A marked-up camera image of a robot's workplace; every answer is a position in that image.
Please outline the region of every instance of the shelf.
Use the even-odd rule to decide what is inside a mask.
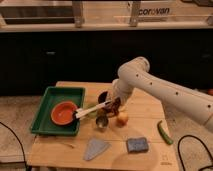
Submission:
[[[142,3],[150,1],[134,1],[141,3],[140,8],[137,4],[129,7],[127,1],[3,0],[0,3],[0,32],[213,28],[212,22],[207,22],[213,17],[213,7],[181,0],[167,1],[170,1],[168,9],[165,8],[168,13],[145,16],[140,15]],[[149,13],[160,8],[151,6]]]

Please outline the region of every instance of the gray cloth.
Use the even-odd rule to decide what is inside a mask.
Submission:
[[[110,147],[110,144],[104,140],[91,138],[87,144],[87,149],[84,153],[84,160],[89,161],[103,153]]]

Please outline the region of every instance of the white handle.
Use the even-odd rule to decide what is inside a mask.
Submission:
[[[91,107],[89,109],[79,111],[76,114],[76,118],[81,118],[81,117],[85,116],[86,114],[88,114],[90,112],[93,112],[95,110],[101,109],[101,108],[105,107],[106,105],[108,105],[110,102],[111,102],[110,100],[109,101],[105,101],[105,102],[97,104],[96,106]]]

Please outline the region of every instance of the floor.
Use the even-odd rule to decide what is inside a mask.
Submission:
[[[29,134],[29,128],[34,114],[37,111],[40,96],[18,96],[0,97],[0,121],[11,127],[21,142],[23,143],[26,154],[33,142],[34,135]],[[177,154],[177,142],[186,135],[192,134],[202,139],[213,153],[213,134],[190,120],[183,113],[173,106],[163,103],[167,123]],[[22,160],[20,146],[14,136],[0,125],[0,171],[23,171],[23,164],[9,163]],[[195,171],[200,167],[211,164],[208,155],[202,145],[195,139],[187,138],[182,142],[181,151],[187,171]],[[47,168],[40,168],[40,171],[47,171]]]

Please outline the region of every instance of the dark wall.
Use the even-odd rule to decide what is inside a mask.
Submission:
[[[41,94],[58,80],[111,82],[137,56],[155,76],[212,88],[212,47],[212,29],[1,33],[0,94]]]

